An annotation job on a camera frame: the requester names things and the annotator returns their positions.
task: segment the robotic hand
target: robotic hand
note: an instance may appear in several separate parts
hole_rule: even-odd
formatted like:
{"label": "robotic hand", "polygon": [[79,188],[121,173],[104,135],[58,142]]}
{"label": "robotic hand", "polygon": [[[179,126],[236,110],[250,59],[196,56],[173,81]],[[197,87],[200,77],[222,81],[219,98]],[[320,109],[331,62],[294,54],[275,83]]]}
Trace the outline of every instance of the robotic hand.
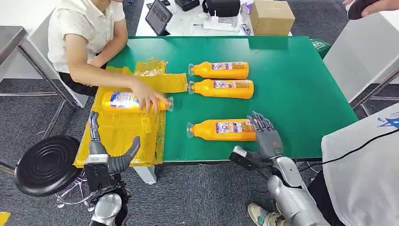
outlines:
{"label": "robotic hand", "polygon": [[283,156],[283,145],[277,130],[261,114],[248,116],[256,132],[259,151],[248,152],[235,146],[230,160],[248,170],[258,170],[272,165],[267,186],[272,193],[278,211],[293,226],[329,226],[316,202],[309,193],[294,161]]}
{"label": "robotic hand", "polygon": [[133,139],[132,146],[124,155],[110,157],[101,143],[97,118],[97,112],[90,113],[90,155],[84,164],[90,191],[96,193],[94,199],[92,199],[96,207],[89,225],[126,225],[128,218],[127,203],[131,193],[121,179],[120,173],[129,167],[140,148],[140,137]]}

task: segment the sneaker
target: sneaker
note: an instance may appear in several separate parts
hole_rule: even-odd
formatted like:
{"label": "sneaker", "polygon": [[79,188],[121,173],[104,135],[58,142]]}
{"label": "sneaker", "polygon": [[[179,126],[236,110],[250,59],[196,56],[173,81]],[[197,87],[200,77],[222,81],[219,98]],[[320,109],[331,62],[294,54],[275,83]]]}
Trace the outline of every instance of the sneaker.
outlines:
{"label": "sneaker", "polygon": [[258,226],[277,226],[277,221],[284,219],[283,215],[269,212],[255,203],[248,205],[248,214]]}

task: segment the woman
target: woman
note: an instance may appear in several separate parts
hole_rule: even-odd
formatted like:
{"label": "woman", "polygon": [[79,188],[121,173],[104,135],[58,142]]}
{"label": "woman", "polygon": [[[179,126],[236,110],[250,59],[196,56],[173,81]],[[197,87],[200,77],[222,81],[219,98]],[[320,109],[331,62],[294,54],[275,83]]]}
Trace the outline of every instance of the woman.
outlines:
{"label": "woman", "polygon": [[123,0],[59,0],[48,28],[48,58],[73,91],[95,96],[98,86],[130,88],[140,108],[168,101],[134,76],[102,70],[128,41]]}

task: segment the yellow plastic bag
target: yellow plastic bag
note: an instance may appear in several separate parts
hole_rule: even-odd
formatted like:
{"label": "yellow plastic bag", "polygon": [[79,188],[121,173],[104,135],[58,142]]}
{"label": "yellow plastic bag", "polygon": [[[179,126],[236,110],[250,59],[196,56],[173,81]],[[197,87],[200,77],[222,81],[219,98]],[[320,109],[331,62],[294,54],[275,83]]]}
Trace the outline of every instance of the yellow plastic bag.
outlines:
{"label": "yellow plastic bag", "polygon": [[[140,79],[144,79],[148,85],[159,92],[182,90],[173,86],[163,86],[166,80],[185,80],[185,89],[187,90],[187,78],[185,74],[165,74],[164,61],[151,59],[147,64],[143,64],[135,70],[136,75],[142,74]],[[107,67],[107,70],[122,71],[124,74],[133,73],[127,68]],[[141,147],[134,157],[130,166],[152,166],[162,163],[163,148],[165,142],[165,112],[157,115],[154,113],[110,113],[103,110],[102,100],[107,91],[127,91],[129,89],[99,87],[96,98],[92,106],[92,111],[98,112],[97,123],[98,132],[105,149],[111,156],[124,154],[132,145],[133,138],[140,136]],[[89,154],[90,128],[86,123],[82,142],[80,143],[78,154],[74,165],[82,168]]]}
{"label": "yellow plastic bag", "polygon": [[148,73],[148,71],[144,73],[135,71],[133,73],[128,67],[115,68],[112,66],[108,66],[107,70],[121,72],[122,74],[136,75],[145,84],[161,93],[187,92],[187,75],[185,73],[166,74],[160,69],[156,70],[156,75],[153,74],[155,71],[152,71],[151,73]]}
{"label": "yellow plastic bag", "polygon": [[0,212],[0,226],[4,226],[10,217],[10,213],[7,212]]}

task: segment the white garment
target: white garment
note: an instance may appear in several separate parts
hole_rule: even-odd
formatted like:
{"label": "white garment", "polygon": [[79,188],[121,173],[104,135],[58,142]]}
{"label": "white garment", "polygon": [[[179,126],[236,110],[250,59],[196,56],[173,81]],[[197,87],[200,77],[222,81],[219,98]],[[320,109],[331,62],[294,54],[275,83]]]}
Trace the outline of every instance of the white garment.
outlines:
{"label": "white garment", "polygon": [[[399,103],[324,136],[323,161],[399,128]],[[399,225],[399,132],[323,165],[334,210],[347,226]]]}
{"label": "white garment", "polygon": [[113,39],[114,22],[125,18],[121,2],[111,1],[105,15],[91,0],[60,0],[48,26],[48,58],[59,72],[69,73],[65,35],[77,34],[87,41],[88,63]]}

